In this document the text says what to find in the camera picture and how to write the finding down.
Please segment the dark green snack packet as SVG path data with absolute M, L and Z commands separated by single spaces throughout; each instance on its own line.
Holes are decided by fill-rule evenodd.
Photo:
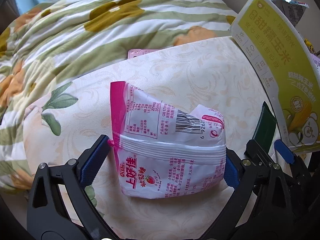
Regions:
M 276 131 L 276 125 L 276 118 L 270 111 L 267 103 L 264 101 L 252 139 L 259 144 L 265 153 L 269 152 L 272 145 L 273 136 Z

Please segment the pink white candy bag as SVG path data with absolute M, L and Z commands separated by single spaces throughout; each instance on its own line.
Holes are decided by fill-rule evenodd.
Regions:
M 111 83 L 114 154 L 123 194 L 146 199 L 195 194 L 218 184 L 226 164 L 223 115 L 191 113 L 125 81 Z

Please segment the green corn cardboard box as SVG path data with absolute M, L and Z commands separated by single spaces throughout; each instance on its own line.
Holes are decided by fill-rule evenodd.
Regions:
M 293 152 L 319 151 L 319 71 L 299 32 L 271 0 L 248 0 L 230 31 L 266 91 L 282 141 Z

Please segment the grey printed snack bag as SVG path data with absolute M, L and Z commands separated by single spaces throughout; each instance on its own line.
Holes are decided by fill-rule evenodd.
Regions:
M 309 5 L 297 0 L 270 0 L 295 27 Z

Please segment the pink phone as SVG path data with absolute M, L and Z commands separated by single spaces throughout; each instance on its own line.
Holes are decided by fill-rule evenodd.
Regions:
M 146 55 L 158 51 L 157 49 L 131 49 L 127 53 L 127 58 L 132 59 L 138 56 Z

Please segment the floral green striped quilt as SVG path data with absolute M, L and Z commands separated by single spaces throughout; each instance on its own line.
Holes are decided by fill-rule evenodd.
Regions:
M 228 36 L 236 13 L 223 0 L 51 0 L 1 33 L 1 190 L 30 189 L 23 146 L 26 108 L 44 95 L 40 122 L 54 135 L 52 110 L 77 103 L 69 82 L 127 58 L 192 38 Z

